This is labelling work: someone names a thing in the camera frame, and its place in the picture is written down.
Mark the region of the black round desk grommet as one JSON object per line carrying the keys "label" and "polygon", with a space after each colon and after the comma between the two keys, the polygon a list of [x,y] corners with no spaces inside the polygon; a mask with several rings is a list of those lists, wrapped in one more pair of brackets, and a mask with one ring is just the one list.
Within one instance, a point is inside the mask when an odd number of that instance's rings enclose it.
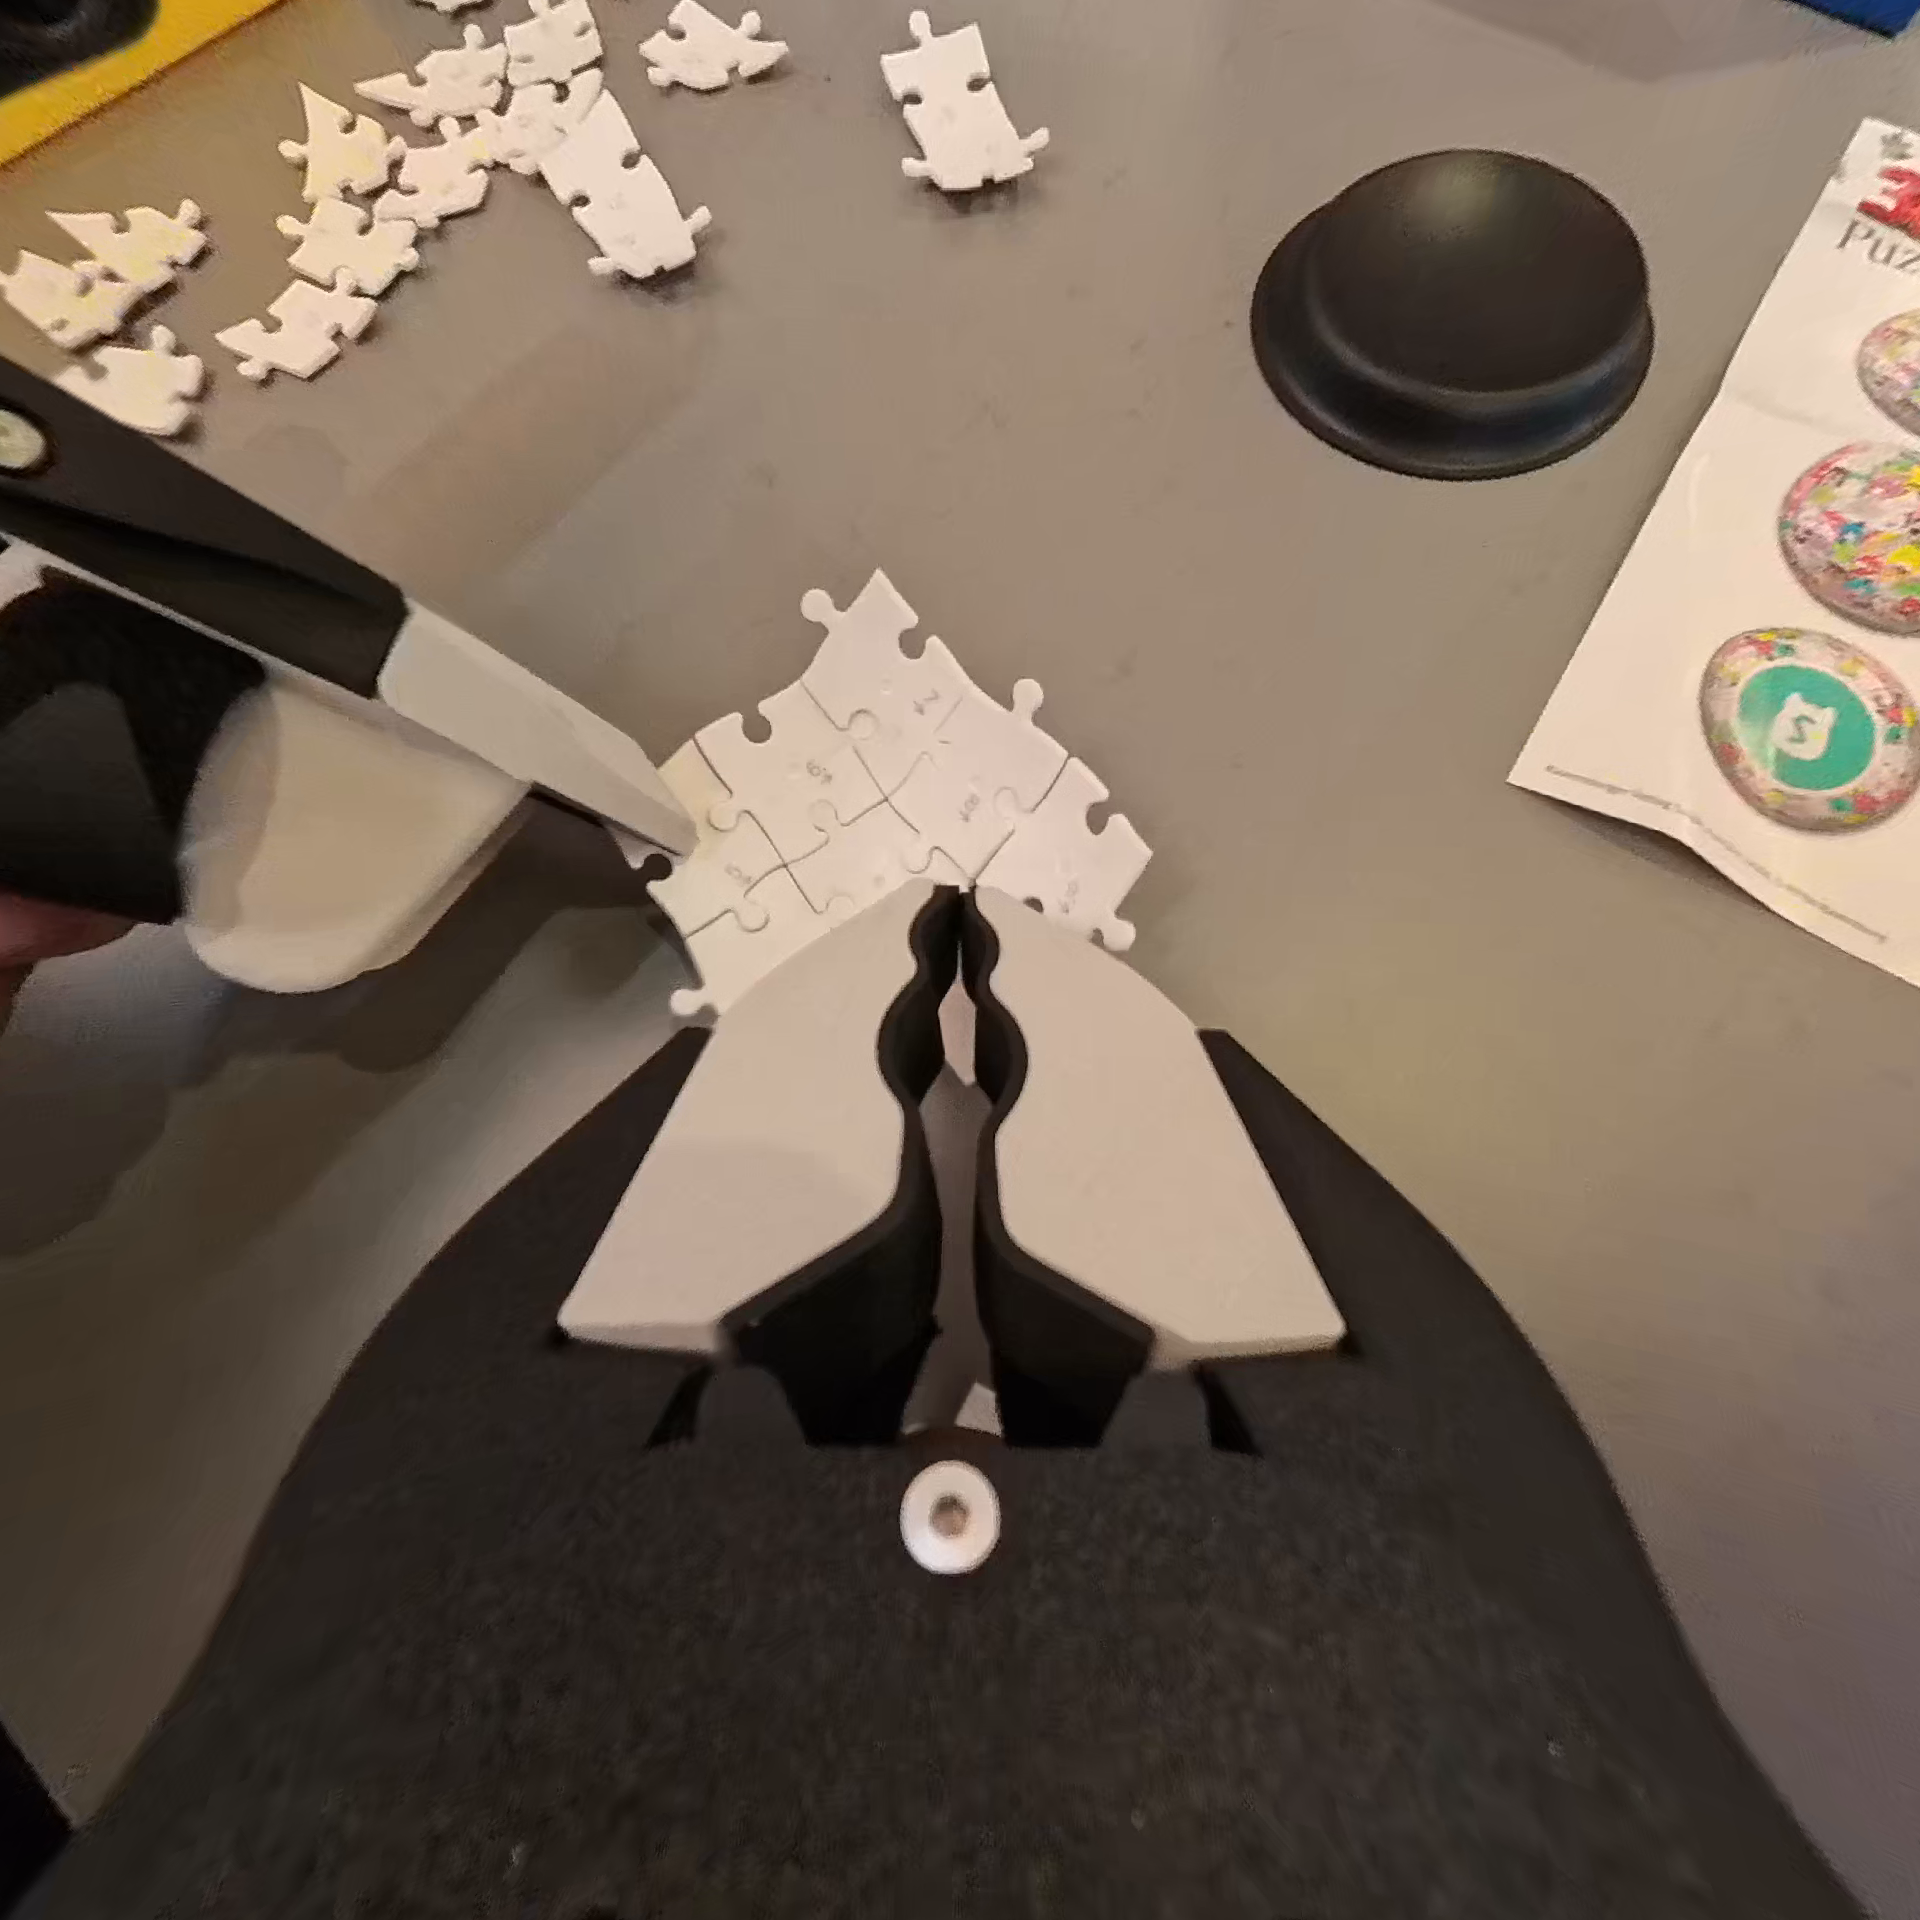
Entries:
{"label": "black round desk grommet", "polygon": [[1511,151],[1430,151],[1287,231],[1250,336],[1267,389],[1327,445],[1487,482],[1561,465],[1642,394],[1649,260],[1588,181]]}

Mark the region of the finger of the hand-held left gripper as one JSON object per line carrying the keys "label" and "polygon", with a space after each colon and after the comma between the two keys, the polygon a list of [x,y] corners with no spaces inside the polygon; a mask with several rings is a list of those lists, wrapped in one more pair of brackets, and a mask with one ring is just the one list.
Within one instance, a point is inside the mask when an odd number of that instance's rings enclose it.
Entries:
{"label": "finger of the hand-held left gripper", "polygon": [[408,608],[380,700],[498,773],[672,857],[700,827],[642,746],[531,668],[430,608]]}
{"label": "finger of the hand-held left gripper", "polygon": [[526,801],[521,839],[568,874],[596,881],[659,881],[678,868],[678,857],[648,836],[540,789]]}

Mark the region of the scattered loose puzzle pieces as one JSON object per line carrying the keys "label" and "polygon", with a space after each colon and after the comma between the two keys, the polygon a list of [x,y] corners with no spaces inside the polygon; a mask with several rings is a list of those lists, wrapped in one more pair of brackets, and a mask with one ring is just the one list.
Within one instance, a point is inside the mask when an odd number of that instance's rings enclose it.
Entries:
{"label": "scattered loose puzzle pieces", "polygon": [[[1020,131],[983,31],[970,20],[943,32],[916,9],[905,32],[908,45],[880,58],[880,80],[915,143],[902,173],[947,197],[1028,176],[1050,131]],[[790,45],[769,37],[754,9],[721,16],[710,5],[672,5],[639,53],[654,90],[710,95],[763,80]],[[423,239],[487,203],[494,173],[546,187],[590,239],[596,279],[682,272],[714,221],[710,205],[682,203],[642,148],[608,88],[593,5],[526,5],[497,39],[470,20],[459,43],[360,80],[353,95],[432,137],[409,143],[300,85],[304,131],[280,145],[303,176],[303,208],[274,224],[291,244],[289,281],[263,314],[212,333],[247,383],[311,380],[335,367],[371,332],[382,298],[422,267]],[[18,252],[6,267],[6,308],[66,355],[56,380],[65,394],[135,432],[178,439],[198,420],[207,367],[158,320],[138,336],[128,330],[210,252],[207,210],[182,200],[49,219],[80,255]]]}

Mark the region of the white printed instruction sheet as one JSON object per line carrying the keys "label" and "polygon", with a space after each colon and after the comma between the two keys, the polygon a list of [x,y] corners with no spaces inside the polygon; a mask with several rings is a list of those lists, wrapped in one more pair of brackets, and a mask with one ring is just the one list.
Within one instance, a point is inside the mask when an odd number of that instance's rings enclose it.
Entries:
{"label": "white printed instruction sheet", "polygon": [[1915,984],[1915,131],[1854,132],[1508,781]]}

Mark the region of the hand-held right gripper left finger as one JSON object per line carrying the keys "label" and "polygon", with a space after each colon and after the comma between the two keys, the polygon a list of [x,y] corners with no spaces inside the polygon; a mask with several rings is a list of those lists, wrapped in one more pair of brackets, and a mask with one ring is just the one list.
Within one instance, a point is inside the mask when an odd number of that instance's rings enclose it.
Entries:
{"label": "hand-held right gripper left finger", "polygon": [[960,891],[915,881],[704,1032],[560,1308],[570,1339],[758,1369],[816,1448],[899,1439],[940,1330],[921,1108],[960,938]]}

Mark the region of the joined white puzzle section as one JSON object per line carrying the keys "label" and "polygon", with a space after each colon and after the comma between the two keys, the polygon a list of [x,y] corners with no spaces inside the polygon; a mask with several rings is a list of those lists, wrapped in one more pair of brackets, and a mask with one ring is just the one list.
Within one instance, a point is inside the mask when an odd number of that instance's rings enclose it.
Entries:
{"label": "joined white puzzle section", "polygon": [[919,617],[876,572],[836,605],[803,594],[820,643],[795,682],[722,716],[662,765],[692,850],[648,891],[692,984],[682,1024],[719,1020],[785,961],[910,882],[988,885],[1083,939],[1127,954],[1122,916],[1151,849],[1112,789],[1041,725],[1043,687],[1006,703],[945,641],[908,649]]}

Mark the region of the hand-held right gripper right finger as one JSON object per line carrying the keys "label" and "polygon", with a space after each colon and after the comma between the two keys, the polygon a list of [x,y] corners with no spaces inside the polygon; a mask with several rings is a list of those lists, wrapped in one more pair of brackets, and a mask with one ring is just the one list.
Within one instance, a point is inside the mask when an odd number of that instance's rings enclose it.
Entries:
{"label": "hand-held right gripper right finger", "polygon": [[991,887],[958,939],[991,1100],[974,1284],[1002,1439],[1094,1450],[1144,1378],[1335,1354],[1347,1322],[1195,1023]]}

